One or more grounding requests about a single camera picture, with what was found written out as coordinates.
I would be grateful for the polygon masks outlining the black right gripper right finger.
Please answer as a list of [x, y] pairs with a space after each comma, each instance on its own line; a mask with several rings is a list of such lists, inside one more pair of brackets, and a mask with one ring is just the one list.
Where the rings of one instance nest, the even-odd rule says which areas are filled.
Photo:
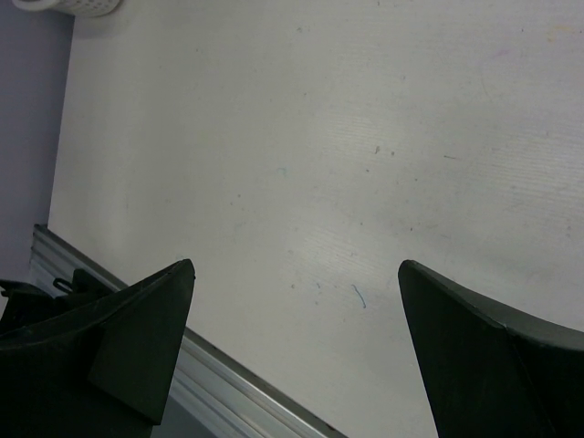
[[583, 334], [413, 260], [401, 301], [441, 437], [580, 437]]

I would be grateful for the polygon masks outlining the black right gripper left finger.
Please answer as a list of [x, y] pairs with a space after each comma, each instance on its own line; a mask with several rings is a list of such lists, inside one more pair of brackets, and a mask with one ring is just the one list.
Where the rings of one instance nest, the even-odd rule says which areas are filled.
[[4, 437], [148, 437], [162, 422], [193, 297], [184, 259], [114, 291], [77, 270], [52, 297], [5, 280]]

